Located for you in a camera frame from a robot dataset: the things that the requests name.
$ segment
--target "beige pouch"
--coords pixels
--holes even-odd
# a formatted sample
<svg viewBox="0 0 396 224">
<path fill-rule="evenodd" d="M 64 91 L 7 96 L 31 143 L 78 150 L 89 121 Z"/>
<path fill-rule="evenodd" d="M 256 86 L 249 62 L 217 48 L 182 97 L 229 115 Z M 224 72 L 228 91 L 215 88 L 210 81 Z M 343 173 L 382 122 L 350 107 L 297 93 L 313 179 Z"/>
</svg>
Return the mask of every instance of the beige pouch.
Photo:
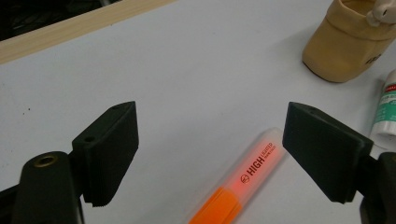
<svg viewBox="0 0 396 224">
<path fill-rule="evenodd" d="M 375 0 L 334 0 L 303 52 L 303 62 L 331 82 L 346 82 L 369 68 L 396 37 L 396 25 L 371 26 Z"/>
</svg>

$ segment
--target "orange highlighter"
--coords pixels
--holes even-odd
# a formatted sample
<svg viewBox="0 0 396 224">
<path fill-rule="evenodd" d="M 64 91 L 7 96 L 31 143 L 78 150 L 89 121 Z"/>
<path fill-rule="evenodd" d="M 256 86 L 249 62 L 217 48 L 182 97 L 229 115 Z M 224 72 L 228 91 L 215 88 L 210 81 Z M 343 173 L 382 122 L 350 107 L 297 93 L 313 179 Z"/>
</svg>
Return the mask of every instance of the orange highlighter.
<svg viewBox="0 0 396 224">
<path fill-rule="evenodd" d="M 285 155 L 282 136 L 278 128 L 263 133 L 189 223 L 231 223 Z"/>
</svg>

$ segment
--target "white table surface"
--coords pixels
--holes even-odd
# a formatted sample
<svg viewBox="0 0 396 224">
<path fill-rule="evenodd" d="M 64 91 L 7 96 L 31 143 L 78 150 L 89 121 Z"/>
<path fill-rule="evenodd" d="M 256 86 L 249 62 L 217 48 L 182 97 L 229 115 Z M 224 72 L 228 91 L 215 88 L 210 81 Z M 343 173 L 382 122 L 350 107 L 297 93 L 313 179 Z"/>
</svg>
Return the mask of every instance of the white table surface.
<svg viewBox="0 0 396 224">
<path fill-rule="evenodd" d="M 83 205 L 87 224 L 186 223 L 290 101 L 367 135 L 396 46 L 347 83 L 314 76 L 301 53 L 330 3 L 179 0 L 0 65 L 0 190 L 127 101 L 140 147 L 113 201 Z M 360 203 L 331 203 L 288 155 L 235 223 L 358 224 Z"/>
</svg>

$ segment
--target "white tube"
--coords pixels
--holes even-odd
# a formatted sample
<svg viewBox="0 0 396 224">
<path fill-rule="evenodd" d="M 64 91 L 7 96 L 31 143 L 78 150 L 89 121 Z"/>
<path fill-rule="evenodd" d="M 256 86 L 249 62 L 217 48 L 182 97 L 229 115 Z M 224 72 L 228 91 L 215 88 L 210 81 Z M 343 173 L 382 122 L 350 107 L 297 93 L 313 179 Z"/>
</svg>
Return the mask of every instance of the white tube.
<svg viewBox="0 0 396 224">
<path fill-rule="evenodd" d="M 385 82 L 370 138 L 376 146 L 396 151 L 396 70 Z"/>
</svg>

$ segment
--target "green label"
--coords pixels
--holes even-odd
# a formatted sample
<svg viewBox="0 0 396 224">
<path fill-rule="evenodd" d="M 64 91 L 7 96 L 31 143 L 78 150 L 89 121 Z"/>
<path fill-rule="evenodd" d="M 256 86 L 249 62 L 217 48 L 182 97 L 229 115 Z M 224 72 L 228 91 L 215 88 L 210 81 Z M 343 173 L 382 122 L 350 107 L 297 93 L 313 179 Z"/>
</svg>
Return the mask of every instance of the green label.
<svg viewBox="0 0 396 224">
<path fill-rule="evenodd" d="M 375 123 L 380 121 L 396 121 L 396 90 L 395 84 L 390 84 L 384 89 L 384 94 L 379 101 L 375 115 Z"/>
</svg>

